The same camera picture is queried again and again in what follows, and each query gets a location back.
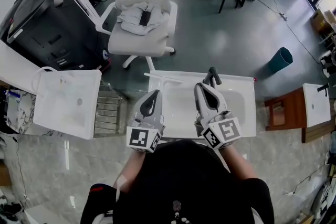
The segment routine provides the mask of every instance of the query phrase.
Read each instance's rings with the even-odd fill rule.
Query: black and white marker cube
[[[242,135],[238,118],[209,123],[202,135],[214,150],[231,145]]]
[[[127,146],[144,152],[154,152],[162,135],[158,129],[127,126]]]

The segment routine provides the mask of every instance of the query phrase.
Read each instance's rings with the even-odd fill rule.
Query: necklace
[[[180,219],[180,210],[181,210],[181,202],[180,201],[174,201],[173,202],[173,210],[175,212],[175,220],[171,222],[171,224],[177,224],[177,221]],[[181,218],[181,222],[186,224],[191,224],[187,218]]]

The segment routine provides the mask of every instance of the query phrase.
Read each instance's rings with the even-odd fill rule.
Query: shoe
[[[327,72],[327,69],[323,69],[323,74],[328,78],[330,77],[330,74]]]

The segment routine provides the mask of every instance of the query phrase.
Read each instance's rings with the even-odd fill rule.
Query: chair armrest
[[[174,33],[175,33],[176,19],[177,19],[177,4],[172,1],[170,1],[170,4],[171,4],[171,9],[170,9],[170,14],[169,14],[167,34],[169,38],[173,38]]]
[[[111,3],[104,11],[104,13],[100,16],[100,18],[97,20],[96,22],[96,30],[98,32],[102,32],[104,34],[107,34],[107,35],[110,35],[111,32],[110,31],[107,31],[103,28],[103,24],[107,18],[107,16],[109,16],[109,14],[111,13],[111,11],[113,10],[113,8],[116,7],[116,3],[113,2]]]

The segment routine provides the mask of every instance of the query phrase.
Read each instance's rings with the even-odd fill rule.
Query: cardboard box
[[[310,17],[310,20],[313,28],[319,34],[330,34],[333,31],[331,24],[336,24],[336,18],[330,10],[323,12],[320,9],[317,9]]]
[[[12,182],[10,180],[9,171],[3,161],[0,161],[0,186],[11,187]]]

